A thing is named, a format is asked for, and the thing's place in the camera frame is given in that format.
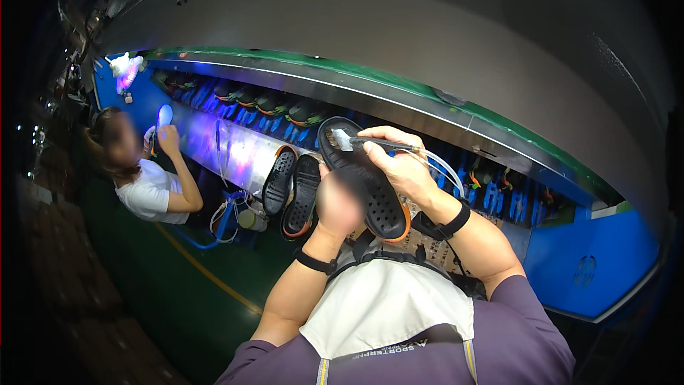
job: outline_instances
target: wrist strap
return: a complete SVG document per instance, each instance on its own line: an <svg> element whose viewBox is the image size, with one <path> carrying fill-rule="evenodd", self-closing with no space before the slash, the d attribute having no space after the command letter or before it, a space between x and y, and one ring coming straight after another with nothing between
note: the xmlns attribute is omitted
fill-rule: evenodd
<svg viewBox="0 0 684 385"><path fill-rule="evenodd" d="M470 218L470 207L467 201L462 198L457 198L460 201L462 208L458 212L457 216L446 225L436 225L432 223L432 220L425 215L424 212L418 211L413 220L411 220L411 227L420 232L421 234L428 235L435 241L447 241L454 236L458 230L466 224Z"/></svg>
<svg viewBox="0 0 684 385"><path fill-rule="evenodd" d="M302 265L313 269L314 271L325 272L326 275L330 275L337 269L337 259L334 258L330 263L325 263L318 261L311 257L310 255L304 253L301 248L297 247L295 249L295 259Z"/></svg>

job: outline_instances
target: green floor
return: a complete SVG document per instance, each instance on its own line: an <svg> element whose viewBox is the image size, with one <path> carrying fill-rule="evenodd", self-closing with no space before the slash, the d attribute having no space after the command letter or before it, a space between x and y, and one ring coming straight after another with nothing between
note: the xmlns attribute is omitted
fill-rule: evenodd
<svg viewBox="0 0 684 385"><path fill-rule="evenodd" d="M81 208L91 242L126 309L188 380L212 384L235 348L250 338L259 315L210 281L155 224L134 217L111 182L89 174L81 186ZM172 226L162 226L204 268L260 308L293 259L295 245L276 227L261 234L250 251L246 244L200 250ZM199 243L211 242L209 235L194 235L204 238Z"/></svg>

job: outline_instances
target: glove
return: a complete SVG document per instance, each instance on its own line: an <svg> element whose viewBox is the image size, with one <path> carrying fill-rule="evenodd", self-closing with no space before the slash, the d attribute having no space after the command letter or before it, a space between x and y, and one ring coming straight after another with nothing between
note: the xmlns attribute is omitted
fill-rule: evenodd
<svg viewBox="0 0 684 385"><path fill-rule="evenodd" d="M144 143L142 150L146 153L150 152L150 141L152 140L152 136L155 134L155 129L156 129L156 125L152 125L145 132L145 137L144 137L145 143Z"/></svg>

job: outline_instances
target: shoe sole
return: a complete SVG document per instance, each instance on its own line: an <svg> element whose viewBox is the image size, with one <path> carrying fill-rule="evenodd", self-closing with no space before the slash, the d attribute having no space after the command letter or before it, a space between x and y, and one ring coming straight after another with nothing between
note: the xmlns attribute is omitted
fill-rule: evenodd
<svg viewBox="0 0 684 385"><path fill-rule="evenodd" d="M294 196L285 208L281 229L287 238L302 236L311 225L316 202L316 191L321 182L318 161L310 155L302 155L294 170Z"/></svg>
<svg viewBox="0 0 684 385"><path fill-rule="evenodd" d="M290 145L282 145L276 152L278 158L263 184L261 192L263 209L267 215L275 215L282 210L290 195L290 177L297 162L297 152Z"/></svg>
<svg viewBox="0 0 684 385"><path fill-rule="evenodd" d="M362 150L343 152L332 147L326 130L344 129L350 136L361 131L353 121L341 116L330 117L318 128L319 152L328 168L346 168L359 176L365 184L367 207L366 227L378 238L388 242L400 241L406 237L411 226L408 205L402 203L397 192L387 180L387 176L376 167Z"/></svg>

